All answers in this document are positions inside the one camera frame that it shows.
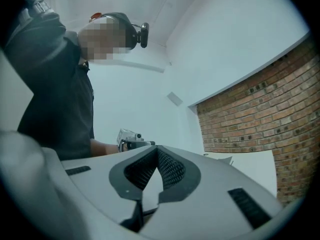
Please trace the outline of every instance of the man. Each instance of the man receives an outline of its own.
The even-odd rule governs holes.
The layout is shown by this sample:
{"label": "man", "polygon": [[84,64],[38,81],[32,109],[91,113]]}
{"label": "man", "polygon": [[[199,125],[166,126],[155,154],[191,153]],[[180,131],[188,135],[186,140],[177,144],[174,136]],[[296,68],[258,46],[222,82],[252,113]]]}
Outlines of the man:
{"label": "man", "polygon": [[[18,132],[54,149],[60,160],[118,153],[118,146],[95,140],[94,91],[87,76],[90,60],[109,59],[115,49],[135,46],[123,13],[93,17],[77,35],[43,0],[28,1],[32,18],[11,36],[4,52],[33,92]],[[45,12],[32,13],[35,5]]]}

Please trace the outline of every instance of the white ceiling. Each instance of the white ceiling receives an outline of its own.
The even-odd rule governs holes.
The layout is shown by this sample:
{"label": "white ceiling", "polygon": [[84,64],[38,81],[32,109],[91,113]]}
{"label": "white ceiling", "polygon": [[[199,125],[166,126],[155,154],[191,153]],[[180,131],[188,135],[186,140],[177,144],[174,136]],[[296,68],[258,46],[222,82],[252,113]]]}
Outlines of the white ceiling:
{"label": "white ceiling", "polygon": [[166,45],[170,34],[193,1],[48,0],[69,30],[78,30],[96,12],[121,12],[125,13],[132,23],[149,23],[149,40],[162,46]]}

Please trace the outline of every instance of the dark shirt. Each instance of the dark shirt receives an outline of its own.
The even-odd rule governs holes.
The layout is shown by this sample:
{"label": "dark shirt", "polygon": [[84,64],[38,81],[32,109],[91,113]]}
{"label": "dark shirt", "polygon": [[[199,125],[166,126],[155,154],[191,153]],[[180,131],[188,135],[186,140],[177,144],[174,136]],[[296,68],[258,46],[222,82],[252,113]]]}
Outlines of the dark shirt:
{"label": "dark shirt", "polygon": [[34,94],[18,132],[54,149],[60,160],[90,157],[94,92],[88,62],[78,65],[77,33],[66,32],[58,14],[41,15],[4,52]]}

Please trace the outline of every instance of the brick wall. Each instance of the brick wall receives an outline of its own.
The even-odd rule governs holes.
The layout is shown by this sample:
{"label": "brick wall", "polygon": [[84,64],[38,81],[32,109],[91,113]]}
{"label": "brick wall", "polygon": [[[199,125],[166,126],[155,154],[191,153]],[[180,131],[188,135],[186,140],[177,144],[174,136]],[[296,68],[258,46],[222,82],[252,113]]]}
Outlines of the brick wall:
{"label": "brick wall", "polygon": [[320,156],[320,56],[311,37],[197,106],[204,150],[272,150],[277,197],[306,193]]}

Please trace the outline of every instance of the orange object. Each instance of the orange object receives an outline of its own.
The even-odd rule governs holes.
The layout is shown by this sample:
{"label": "orange object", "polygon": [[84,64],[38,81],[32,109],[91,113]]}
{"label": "orange object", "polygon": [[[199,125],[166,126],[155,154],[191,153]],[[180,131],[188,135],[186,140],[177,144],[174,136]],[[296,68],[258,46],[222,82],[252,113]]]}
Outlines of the orange object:
{"label": "orange object", "polygon": [[90,20],[89,22],[92,22],[94,21],[95,19],[98,19],[102,16],[102,13],[101,12],[96,12],[95,14],[93,14],[91,17],[90,17]]}

